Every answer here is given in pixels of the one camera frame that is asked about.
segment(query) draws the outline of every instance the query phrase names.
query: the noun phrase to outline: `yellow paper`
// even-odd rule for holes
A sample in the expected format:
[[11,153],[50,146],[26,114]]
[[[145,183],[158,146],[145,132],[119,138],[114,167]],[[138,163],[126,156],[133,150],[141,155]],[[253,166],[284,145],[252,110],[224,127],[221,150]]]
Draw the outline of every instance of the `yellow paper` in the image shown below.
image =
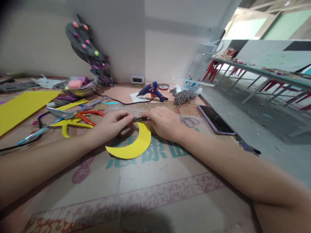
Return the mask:
[[88,100],[82,99],[82,100],[79,100],[79,101],[74,102],[74,103],[72,103],[72,104],[67,104],[67,105],[58,107],[57,109],[58,109],[58,110],[65,111],[65,110],[67,110],[67,109],[70,109],[70,108],[72,108],[72,107],[74,107],[74,106],[77,106],[77,105],[79,105],[79,104],[84,104],[84,103],[86,103],[86,102],[88,102]]
[[144,153],[151,142],[149,126],[144,122],[137,122],[139,134],[135,142],[125,147],[107,147],[106,150],[121,159],[134,159]]
[[0,105],[0,136],[55,99],[59,93],[60,91],[24,92]]

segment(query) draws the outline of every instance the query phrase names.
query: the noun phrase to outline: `smartphone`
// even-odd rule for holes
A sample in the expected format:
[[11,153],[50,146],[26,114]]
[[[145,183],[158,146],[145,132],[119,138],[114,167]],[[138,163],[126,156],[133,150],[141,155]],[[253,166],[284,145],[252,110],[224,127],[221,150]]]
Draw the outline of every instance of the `smartphone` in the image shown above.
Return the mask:
[[210,124],[215,133],[220,135],[235,135],[235,131],[211,106],[199,105],[198,109]]

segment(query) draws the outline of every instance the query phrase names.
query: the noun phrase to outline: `hand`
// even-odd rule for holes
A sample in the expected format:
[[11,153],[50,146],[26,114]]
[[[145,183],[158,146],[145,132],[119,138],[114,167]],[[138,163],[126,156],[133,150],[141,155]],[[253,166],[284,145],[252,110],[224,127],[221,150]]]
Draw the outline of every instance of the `hand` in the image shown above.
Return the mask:
[[109,112],[85,134],[86,139],[93,148],[96,148],[117,136],[134,118],[134,115],[127,110]]
[[152,126],[156,133],[167,140],[181,143],[185,138],[187,127],[180,122],[180,118],[167,107],[156,107],[141,114],[141,117],[149,117],[146,124]]

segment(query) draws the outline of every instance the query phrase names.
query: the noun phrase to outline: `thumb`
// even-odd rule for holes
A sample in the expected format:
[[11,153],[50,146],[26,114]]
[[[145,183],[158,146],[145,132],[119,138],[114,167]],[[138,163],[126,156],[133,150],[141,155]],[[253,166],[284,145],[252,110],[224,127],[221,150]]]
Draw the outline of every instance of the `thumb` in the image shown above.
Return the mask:
[[134,120],[134,115],[126,116],[117,122],[118,127],[120,129],[123,129],[125,126],[127,126],[129,123],[131,123],[133,120]]

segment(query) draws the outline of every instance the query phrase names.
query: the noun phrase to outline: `black cable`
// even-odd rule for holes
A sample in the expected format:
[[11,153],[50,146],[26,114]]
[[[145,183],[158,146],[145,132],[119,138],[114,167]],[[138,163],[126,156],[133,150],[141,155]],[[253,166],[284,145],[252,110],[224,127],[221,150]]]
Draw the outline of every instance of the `black cable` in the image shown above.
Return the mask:
[[114,99],[114,98],[111,98],[110,96],[107,96],[107,95],[100,95],[100,94],[98,94],[97,92],[94,92],[94,93],[97,94],[97,95],[99,95],[99,96],[102,96],[102,97],[108,97],[109,99],[114,100],[114,101],[117,101],[117,102],[119,102],[119,103],[121,103],[121,104],[124,104],[124,105],[139,104],[139,103],[148,103],[148,102],[151,102],[154,98],[156,98],[156,96],[155,96],[155,97],[152,97],[151,100],[148,100],[148,101],[140,101],[140,102],[125,104],[125,103],[123,103],[123,102],[121,102],[121,101],[119,101],[119,100],[116,100],[116,99]]
[[[44,117],[45,115],[47,115],[48,113],[50,113],[50,112],[43,113],[42,115],[40,115],[40,116],[38,117],[39,129],[42,128],[41,118]],[[42,137],[42,134],[40,134],[39,136],[37,136],[37,137],[36,137],[35,139],[33,139],[32,141],[25,142],[25,143],[23,143],[23,144],[21,144],[21,145],[16,145],[16,146],[12,146],[12,147],[7,147],[7,148],[0,149],[0,152],[6,151],[6,150],[15,149],[15,148],[18,148],[18,147],[22,147],[22,146],[31,144],[31,143],[33,143],[33,142],[39,140],[41,137]]]

